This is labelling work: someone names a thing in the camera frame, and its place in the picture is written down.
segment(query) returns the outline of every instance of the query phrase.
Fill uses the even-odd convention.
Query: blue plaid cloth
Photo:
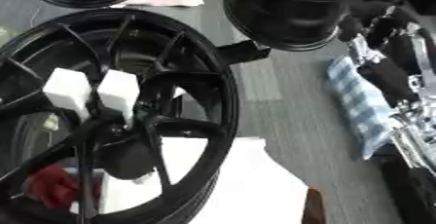
[[[332,88],[345,109],[353,132],[362,144],[362,157],[370,159],[389,142],[389,116],[395,113],[382,92],[362,78],[350,57],[339,57],[328,67]]]

